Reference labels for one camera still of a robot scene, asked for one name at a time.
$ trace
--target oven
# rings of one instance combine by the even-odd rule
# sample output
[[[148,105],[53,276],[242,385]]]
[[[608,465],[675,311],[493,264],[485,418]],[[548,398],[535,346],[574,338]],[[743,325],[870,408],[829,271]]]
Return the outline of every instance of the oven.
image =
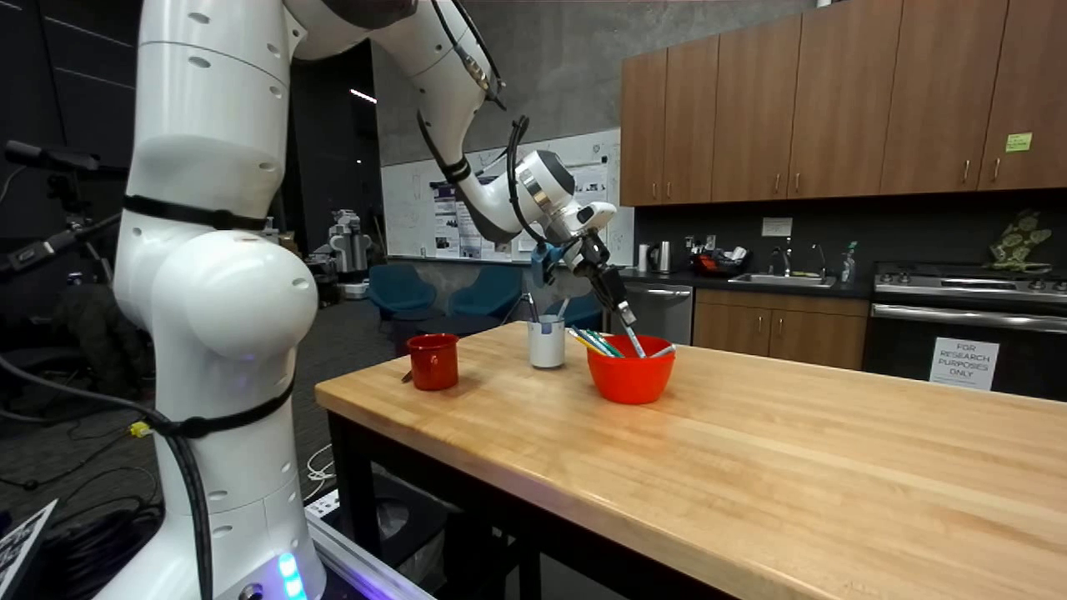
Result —
[[[976,267],[882,271],[864,367],[1067,399],[1067,276]]]

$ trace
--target countertop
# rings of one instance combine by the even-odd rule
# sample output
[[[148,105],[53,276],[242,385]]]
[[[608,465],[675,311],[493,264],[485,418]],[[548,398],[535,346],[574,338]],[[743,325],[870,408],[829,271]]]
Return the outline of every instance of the countertop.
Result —
[[[1064,596],[1067,403],[681,346],[660,403],[598,398],[583,352],[461,339],[461,385],[406,357],[321,408],[738,596]]]
[[[685,288],[698,288],[698,291],[747,291],[747,293],[788,293],[788,298],[840,298],[840,302],[870,302],[870,282],[856,282],[852,288],[763,288],[763,284],[731,284],[731,276],[706,276],[706,275],[694,275],[694,271],[671,271],[671,275],[637,275],[637,271],[619,271],[623,282],[633,284],[685,284]]]

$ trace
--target wooden cabinet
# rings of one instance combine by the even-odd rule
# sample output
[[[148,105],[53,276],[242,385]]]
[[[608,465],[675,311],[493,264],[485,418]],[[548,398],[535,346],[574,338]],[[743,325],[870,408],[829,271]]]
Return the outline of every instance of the wooden cabinet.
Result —
[[[976,187],[1003,17],[1007,0],[904,0],[885,194]]]
[[[619,199],[626,208],[663,203],[667,165],[667,49],[639,53],[623,63],[619,97]]]
[[[808,9],[788,196],[876,194],[899,0]]]
[[[1014,0],[984,147],[984,189],[1067,187],[1067,5]]]
[[[801,17],[719,37],[715,199],[788,189]]]
[[[694,343],[856,371],[864,365],[867,305],[699,291]]]
[[[716,39],[671,46],[667,53],[667,161],[663,203],[706,203],[715,167]]]

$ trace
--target whiteboard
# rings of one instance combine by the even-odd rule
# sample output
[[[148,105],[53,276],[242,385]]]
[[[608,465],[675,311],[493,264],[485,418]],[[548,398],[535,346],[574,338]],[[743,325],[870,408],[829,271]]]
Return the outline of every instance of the whiteboard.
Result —
[[[517,157],[554,151],[574,174],[574,196],[619,203],[619,132],[520,144]],[[475,174],[499,177],[499,151],[468,157]],[[529,264],[535,242],[526,233],[504,247],[487,244],[461,196],[442,184],[432,161],[385,167],[387,257],[420,262],[478,262],[478,264]],[[619,208],[599,233],[609,264],[633,264],[633,209]]]

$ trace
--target blue light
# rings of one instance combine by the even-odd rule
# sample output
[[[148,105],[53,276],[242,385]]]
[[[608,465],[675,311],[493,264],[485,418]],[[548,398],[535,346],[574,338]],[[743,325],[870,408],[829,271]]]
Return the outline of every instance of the blue light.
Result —
[[[280,574],[284,581],[299,577],[296,556],[294,556],[294,554],[280,554],[280,556],[278,556],[278,574]]]
[[[299,577],[296,577],[296,581],[287,581],[287,596],[290,596],[290,600],[305,596],[305,581],[299,581]]]

